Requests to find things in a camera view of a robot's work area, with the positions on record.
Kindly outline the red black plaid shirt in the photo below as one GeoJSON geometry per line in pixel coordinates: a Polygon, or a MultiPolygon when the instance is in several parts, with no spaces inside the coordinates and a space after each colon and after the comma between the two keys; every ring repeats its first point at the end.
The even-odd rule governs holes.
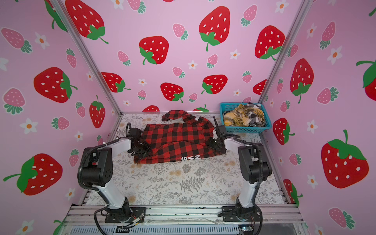
{"type": "Polygon", "coordinates": [[[136,164],[157,164],[210,158],[222,153],[209,147],[214,125],[204,117],[183,110],[171,110],[162,121],[182,119],[182,123],[147,124],[141,141],[150,145],[149,154],[135,154],[136,164]]]}

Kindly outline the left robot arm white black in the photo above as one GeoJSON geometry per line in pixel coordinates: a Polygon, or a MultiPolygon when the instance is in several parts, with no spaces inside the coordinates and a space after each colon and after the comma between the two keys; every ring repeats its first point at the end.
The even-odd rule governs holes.
{"type": "Polygon", "coordinates": [[[77,173],[80,187],[96,192],[105,202],[108,222],[126,222],[132,217],[128,199],[123,196],[113,177],[113,156],[123,152],[146,157],[150,145],[141,141],[142,130],[131,128],[125,137],[84,149],[77,173]]]}

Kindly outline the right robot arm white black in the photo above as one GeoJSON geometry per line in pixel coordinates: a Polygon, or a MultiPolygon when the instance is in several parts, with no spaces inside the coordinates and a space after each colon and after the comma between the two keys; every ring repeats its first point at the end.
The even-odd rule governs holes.
{"type": "Polygon", "coordinates": [[[224,125],[215,127],[215,136],[210,138],[209,147],[220,153],[237,153],[240,171],[245,182],[233,207],[222,207],[219,217],[225,222],[262,221],[262,211],[256,204],[260,185],[272,174],[269,160],[261,143],[252,143],[240,139],[240,136],[228,134],[224,125]]]}

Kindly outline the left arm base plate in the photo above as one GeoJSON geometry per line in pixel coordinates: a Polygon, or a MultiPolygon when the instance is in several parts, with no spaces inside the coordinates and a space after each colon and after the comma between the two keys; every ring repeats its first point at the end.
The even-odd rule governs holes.
{"type": "Polygon", "coordinates": [[[130,209],[107,209],[105,223],[143,223],[146,215],[146,207],[131,207],[130,209]]]}

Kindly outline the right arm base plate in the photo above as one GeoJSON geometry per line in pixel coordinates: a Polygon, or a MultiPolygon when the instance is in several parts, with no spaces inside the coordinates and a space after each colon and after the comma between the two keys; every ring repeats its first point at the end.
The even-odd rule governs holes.
{"type": "Polygon", "coordinates": [[[254,206],[243,208],[242,206],[223,206],[218,217],[222,217],[225,222],[260,222],[262,211],[254,206]]]}

